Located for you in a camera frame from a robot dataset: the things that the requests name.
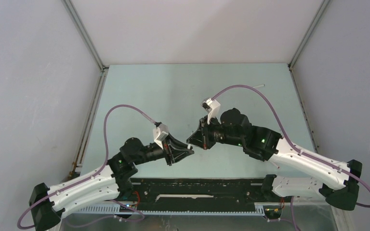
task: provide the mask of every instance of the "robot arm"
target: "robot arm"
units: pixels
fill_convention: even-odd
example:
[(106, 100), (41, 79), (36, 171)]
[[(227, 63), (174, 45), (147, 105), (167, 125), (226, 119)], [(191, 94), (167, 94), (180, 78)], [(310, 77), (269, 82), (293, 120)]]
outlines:
[[(32, 208), (31, 213), (37, 231), (50, 229), (73, 212), (101, 201), (126, 200), (133, 192), (130, 177), (138, 172), (135, 165), (165, 158), (172, 165), (194, 152), (190, 145), (176, 140), (168, 127), (157, 123), (153, 130), (154, 143), (144, 146), (138, 138), (130, 138), (120, 148), (120, 152), (107, 161), (103, 170), (94, 176), (101, 167), (73, 180), (53, 185), (45, 183), (35, 186), (29, 205), (41, 198), (56, 193)], [(89, 180), (65, 191), (60, 189), (90, 177)]]
[(337, 171), (302, 155), (302, 152), (296, 152), (280, 133), (252, 125), (247, 116), (236, 108), (224, 112), (219, 122), (216, 116), (220, 104), (216, 100), (207, 99), (202, 106), (208, 115), (199, 120), (197, 131), (186, 140), (187, 143), (204, 150), (212, 148), (216, 142), (241, 146), (244, 153), (255, 159), (292, 166), (314, 179), (285, 180), (286, 178), (270, 175), (267, 176), (266, 190), (282, 197), (291, 195), (325, 197), (332, 206), (345, 210), (354, 209), (358, 197), (358, 182), (343, 174), (341, 170), (359, 177), (362, 170), (360, 162), (333, 160), (293, 144), (302, 152), (335, 164), (340, 168)]

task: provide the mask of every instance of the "cable connector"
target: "cable connector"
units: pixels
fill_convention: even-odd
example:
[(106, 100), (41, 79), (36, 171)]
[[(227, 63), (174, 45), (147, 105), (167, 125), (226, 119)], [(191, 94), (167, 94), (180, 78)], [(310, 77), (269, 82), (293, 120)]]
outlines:
[(218, 115), (219, 109), (221, 109), (221, 104), (217, 100), (207, 98), (202, 101), (202, 107), (208, 112), (208, 124), (210, 124), (211, 119)]

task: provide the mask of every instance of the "light blue table surface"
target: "light blue table surface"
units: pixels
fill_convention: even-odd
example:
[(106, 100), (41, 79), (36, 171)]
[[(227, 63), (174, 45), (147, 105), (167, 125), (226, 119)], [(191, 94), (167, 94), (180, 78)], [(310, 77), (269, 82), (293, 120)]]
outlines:
[[(313, 150), (303, 113), (286, 64), (136, 64), (111, 65), (101, 95), (85, 153), (82, 174), (99, 167), (105, 157), (103, 121), (117, 104), (130, 104), (163, 122), (170, 133), (185, 142), (206, 115), (202, 100), (235, 84), (257, 86), (273, 104), (293, 142)], [(232, 89), (218, 99), (222, 114), (233, 107), (256, 126), (280, 132), (263, 99), (248, 89)], [(144, 145), (153, 142), (152, 125), (129, 108), (114, 110), (107, 122), (110, 157), (131, 137)], [(173, 166), (164, 159), (138, 165), (133, 177), (150, 178), (262, 178), (266, 174), (298, 177), (305, 174), (280, 166), (276, 169), (244, 154), (241, 147), (217, 143), (208, 151), (194, 148), (195, 154)]]

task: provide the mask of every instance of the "white wall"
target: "white wall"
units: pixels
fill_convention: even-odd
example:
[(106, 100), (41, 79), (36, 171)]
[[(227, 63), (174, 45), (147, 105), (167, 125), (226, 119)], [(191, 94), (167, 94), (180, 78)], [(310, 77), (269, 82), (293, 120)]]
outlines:
[(0, 1), (0, 231), (67, 176), (98, 76), (60, 0)]
[(288, 63), (322, 0), (74, 0), (106, 64)]
[[(370, 185), (370, 1), (332, 1), (294, 74), (320, 152), (361, 161)], [(370, 204), (364, 188), (359, 201)], [(352, 215), (370, 230), (370, 209)]]

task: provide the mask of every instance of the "red wire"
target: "red wire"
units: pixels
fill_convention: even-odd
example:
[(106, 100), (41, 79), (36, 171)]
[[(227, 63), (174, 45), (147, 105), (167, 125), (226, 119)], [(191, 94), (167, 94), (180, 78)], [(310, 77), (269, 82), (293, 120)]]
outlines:
[(138, 205), (140, 204), (140, 194), (138, 194), (137, 191), (134, 191), (133, 194), (137, 194), (137, 198), (138, 198), (138, 201), (137, 201), (137, 208), (138, 208)]
[(284, 198), (283, 198), (283, 197), (281, 198), (280, 203), (283, 205), (283, 206), (281, 207), (281, 209), (284, 209)]

